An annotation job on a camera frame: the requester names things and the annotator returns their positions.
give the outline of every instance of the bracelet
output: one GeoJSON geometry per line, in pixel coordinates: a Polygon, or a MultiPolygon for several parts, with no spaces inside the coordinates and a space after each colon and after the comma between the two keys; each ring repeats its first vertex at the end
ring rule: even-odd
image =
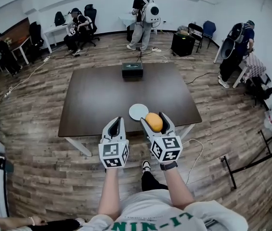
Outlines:
{"type": "Polygon", "coordinates": [[[32,221],[32,223],[33,223],[32,225],[35,226],[35,221],[34,221],[34,219],[33,219],[32,217],[29,217],[29,219],[31,219],[31,221],[32,221]]]}

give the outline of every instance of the orange ball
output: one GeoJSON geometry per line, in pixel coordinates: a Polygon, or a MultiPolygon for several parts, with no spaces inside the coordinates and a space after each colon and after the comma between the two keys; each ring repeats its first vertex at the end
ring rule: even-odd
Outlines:
{"type": "Polygon", "coordinates": [[[158,114],[148,113],[145,117],[145,120],[151,126],[154,132],[160,132],[163,128],[163,120],[159,117],[158,114]]]}

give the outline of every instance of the checkered cloth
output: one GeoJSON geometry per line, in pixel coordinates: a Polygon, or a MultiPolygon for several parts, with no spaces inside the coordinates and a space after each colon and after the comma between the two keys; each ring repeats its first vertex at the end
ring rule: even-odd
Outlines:
{"type": "Polygon", "coordinates": [[[254,53],[250,54],[243,63],[248,67],[244,74],[244,80],[248,80],[252,77],[261,76],[266,71],[264,64],[255,56],[254,53]]]}

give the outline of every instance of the wristwatch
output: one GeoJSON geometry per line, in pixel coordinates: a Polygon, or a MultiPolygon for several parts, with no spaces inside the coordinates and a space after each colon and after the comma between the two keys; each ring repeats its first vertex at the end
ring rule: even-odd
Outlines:
{"type": "Polygon", "coordinates": [[[166,165],[160,164],[160,169],[161,170],[169,170],[169,169],[172,169],[177,166],[178,166],[178,164],[176,163],[176,161],[173,161],[172,163],[166,164],[166,165]]]}

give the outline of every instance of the black shoe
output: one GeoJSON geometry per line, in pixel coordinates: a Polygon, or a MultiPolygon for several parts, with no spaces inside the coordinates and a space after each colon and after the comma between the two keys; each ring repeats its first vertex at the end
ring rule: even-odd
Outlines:
{"type": "Polygon", "coordinates": [[[77,49],[76,51],[74,51],[74,52],[72,53],[72,55],[73,55],[73,56],[74,56],[74,55],[77,55],[79,52],[80,52],[80,49],[77,49]]]}
{"type": "Polygon", "coordinates": [[[151,172],[151,164],[148,160],[145,160],[142,163],[142,173],[144,173],[146,171],[151,172]]]}

